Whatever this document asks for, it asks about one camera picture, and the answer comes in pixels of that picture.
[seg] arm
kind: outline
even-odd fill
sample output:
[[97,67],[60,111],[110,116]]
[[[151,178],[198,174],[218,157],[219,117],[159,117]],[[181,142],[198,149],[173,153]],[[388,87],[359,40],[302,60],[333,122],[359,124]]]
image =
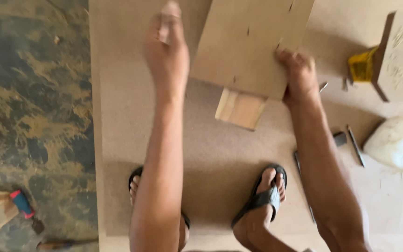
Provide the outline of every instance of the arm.
[[[134,252],[178,250],[183,189],[183,103],[189,71],[189,53],[179,11],[178,8],[174,14],[156,17],[144,44],[156,89],[156,107],[132,214],[130,248]],[[162,37],[162,26],[168,28],[167,38]]]
[[315,63],[288,51],[278,51],[277,58],[288,69],[284,102],[292,116],[302,183],[320,235],[332,251],[371,251],[366,213],[330,132]]

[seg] sandal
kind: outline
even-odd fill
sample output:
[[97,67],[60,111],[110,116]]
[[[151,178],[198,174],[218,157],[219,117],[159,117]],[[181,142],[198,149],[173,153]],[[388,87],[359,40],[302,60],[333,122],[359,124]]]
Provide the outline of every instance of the sandal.
[[266,204],[271,204],[271,206],[273,207],[273,215],[271,216],[271,221],[274,220],[274,217],[276,216],[276,213],[278,212],[278,209],[281,205],[277,186],[273,186],[272,188],[270,188],[267,191],[256,194],[257,187],[259,186],[259,184],[262,180],[262,174],[268,168],[274,168],[276,170],[276,174],[281,173],[283,175],[284,189],[287,188],[287,173],[284,170],[284,168],[278,164],[268,165],[265,169],[263,169],[263,171],[259,175],[259,178],[257,179],[256,183],[254,184],[254,187],[253,187],[253,190],[251,191],[251,196],[248,199],[248,202],[243,206],[243,208],[239,211],[239,213],[236,215],[236,217],[234,217],[234,220],[232,221],[232,224],[231,224],[232,228],[234,228],[234,225],[247,212],[249,212],[250,210],[265,206]]
[[[141,174],[142,174],[142,169],[143,169],[142,166],[141,166],[141,167],[138,167],[138,168],[137,168],[136,170],[134,170],[134,171],[132,172],[132,174],[130,175],[130,178],[129,178],[129,192],[130,192],[130,189],[131,189],[130,184],[133,182],[133,178],[134,178],[135,176],[141,176]],[[184,222],[185,222],[186,226],[188,227],[188,229],[190,229],[190,228],[191,228],[191,220],[189,220],[189,218],[188,218],[183,212],[181,212],[181,215],[183,216],[183,219],[184,219]]]

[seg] foot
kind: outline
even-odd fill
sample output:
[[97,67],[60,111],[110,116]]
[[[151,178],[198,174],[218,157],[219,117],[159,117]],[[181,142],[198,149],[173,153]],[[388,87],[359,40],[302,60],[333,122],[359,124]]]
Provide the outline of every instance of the foot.
[[[136,193],[138,191],[139,184],[141,182],[141,176],[133,177],[133,181],[130,183],[130,204],[133,206],[135,204]],[[186,245],[189,239],[189,228],[183,219],[180,218],[180,241],[178,242],[178,251],[181,251]]]
[[[264,173],[262,174],[262,180],[257,187],[256,194],[267,191],[275,185],[278,188],[279,198],[282,203],[286,199],[284,179],[281,173],[276,174],[274,168],[268,168],[264,171]],[[272,215],[273,207],[270,204],[249,211],[234,226],[234,236],[243,246],[250,249],[251,251],[256,251],[253,244],[249,240],[250,231],[256,226],[268,228]]]

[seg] hand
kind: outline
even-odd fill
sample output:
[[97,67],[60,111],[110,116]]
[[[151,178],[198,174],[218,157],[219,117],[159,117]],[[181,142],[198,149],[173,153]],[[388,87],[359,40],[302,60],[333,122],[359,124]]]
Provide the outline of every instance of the hand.
[[184,40],[178,3],[170,1],[152,19],[144,41],[144,56],[157,96],[182,98],[189,74],[189,50]]
[[312,57],[293,53],[287,49],[277,49],[274,55],[288,72],[288,87],[283,101],[289,108],[306,101],[320,99],[315,60]]

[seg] person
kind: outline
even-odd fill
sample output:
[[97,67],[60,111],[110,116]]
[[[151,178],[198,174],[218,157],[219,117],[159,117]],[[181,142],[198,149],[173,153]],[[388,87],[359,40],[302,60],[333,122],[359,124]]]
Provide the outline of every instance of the person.
[[[162,26],[168,26],[164,40]],[[144,55],[156,89],[156,106],[144,166],[129,181],[133,205],[130,248],[132,252],[181,251],[190,226],[181,212],[183,103],[189,53],[178,11],[152,20]],[[283,102],[292,117],[303,168],[301,180],[318,232],[332,252],[369,252],[368,218],[328,127],[315,62],[288,50],[276,50],[275,58],[288,72]],[[254,188],[256,197],[233,222],[235,237],[250,251],[294,251],[268,230],[285,200],[286,184],[285,171],[279,165],[263,170]]]

